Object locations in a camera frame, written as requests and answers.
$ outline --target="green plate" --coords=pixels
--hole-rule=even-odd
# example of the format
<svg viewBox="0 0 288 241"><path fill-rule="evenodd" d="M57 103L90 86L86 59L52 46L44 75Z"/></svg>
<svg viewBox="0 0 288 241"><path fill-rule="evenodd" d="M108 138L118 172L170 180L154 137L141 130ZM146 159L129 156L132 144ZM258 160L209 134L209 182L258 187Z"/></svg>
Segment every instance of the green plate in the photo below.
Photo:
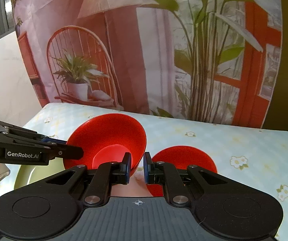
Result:
<svg viewBox="0 0 288 241"><path fill-rule="evenodd" d="M21 188L38 180L47 178L65 170L63 159L55 158L48 166L21 165L16 177L14 189Z"/></svg>

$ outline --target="black circular cover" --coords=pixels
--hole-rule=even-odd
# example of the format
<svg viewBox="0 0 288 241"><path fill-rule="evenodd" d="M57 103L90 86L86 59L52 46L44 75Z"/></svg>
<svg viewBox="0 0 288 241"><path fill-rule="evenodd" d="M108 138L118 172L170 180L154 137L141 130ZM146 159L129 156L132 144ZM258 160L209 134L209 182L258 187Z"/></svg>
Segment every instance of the black circular cover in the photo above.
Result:
<svg viewBox="0 0 288 241"><path fill-rule="evenodd" d="M51 237L69 227L77 212L69 194L31 196L13 191L0 197L0 235L21 240Z"/></svg>
<svg viewBox="0 0 288 241"><path fill-rule="evenodd" d="M195 214L201 224L227 239L257 240L278 229L283 210L267 194L204 194Z"/></svg>

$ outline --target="wooden chair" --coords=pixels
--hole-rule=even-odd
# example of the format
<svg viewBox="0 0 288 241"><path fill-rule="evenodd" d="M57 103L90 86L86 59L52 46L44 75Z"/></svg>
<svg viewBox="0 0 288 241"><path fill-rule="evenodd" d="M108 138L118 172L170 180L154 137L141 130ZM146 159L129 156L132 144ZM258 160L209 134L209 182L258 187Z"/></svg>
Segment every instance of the wooden chair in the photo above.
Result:
<svg viewBox="0 0 288 241"><path fill-rule="evenodd" d="M88 100L72 95L68 90L67 82L54 74L61 70L56 59L65 58L66 52L72 56L92 59L97 65L97 70L108 76L96 77L97 82L91 82L88 88ZM65 26L57 30L47 45L47 61L58 92L55 99L60 99L62 102L123 110L122 96L113 63L105 45L92 31L79 26ZM94 99L93 91L102 91L111 99L106 101Z"/></svg>

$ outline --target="table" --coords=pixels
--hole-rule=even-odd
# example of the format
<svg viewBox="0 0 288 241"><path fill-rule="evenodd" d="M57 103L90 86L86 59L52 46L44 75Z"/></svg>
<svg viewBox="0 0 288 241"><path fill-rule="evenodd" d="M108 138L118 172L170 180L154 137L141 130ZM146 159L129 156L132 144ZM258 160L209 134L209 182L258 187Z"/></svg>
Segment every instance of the table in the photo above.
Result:
<svg viewBox="0 0 288 241"><path fill-rule="evenodd" d="M284 211L283 222L276 238L279 241L288 241L288 132L286 131L215 125L68 103L46 105L25 128L67 140L79 125L90 118L116 112L130 115L142 124L147 134L146 151L149 151L151 156L170 146L193 146L203 150L213 159L219 174L275 197ZM142 167L141 161L138 174L142 173ZM48 168L51 166L38 167L38 170L45 177L58 172L56 169L47 170ZM17 173L18 166L14 165L11 168L11 180ZM139 182L138 175L137 178L134 176L131 184L137 189L133 191L138 191L138 196L145 196L147 194L145 186ZM7 187L11 188L13 184L8 183Z"/></svg>

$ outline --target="printed backdrop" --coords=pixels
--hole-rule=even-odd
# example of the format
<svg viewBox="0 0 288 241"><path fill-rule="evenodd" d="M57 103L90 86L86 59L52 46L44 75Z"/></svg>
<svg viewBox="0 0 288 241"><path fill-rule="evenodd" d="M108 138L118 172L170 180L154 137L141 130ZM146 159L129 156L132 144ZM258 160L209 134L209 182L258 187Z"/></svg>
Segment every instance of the printed backdrop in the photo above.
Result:
<svg viewBox="0 0 288 241"><path fill-rule="evenodd" d="M280 64L280 0L11 2L42 106L264 122Z"/></svg>

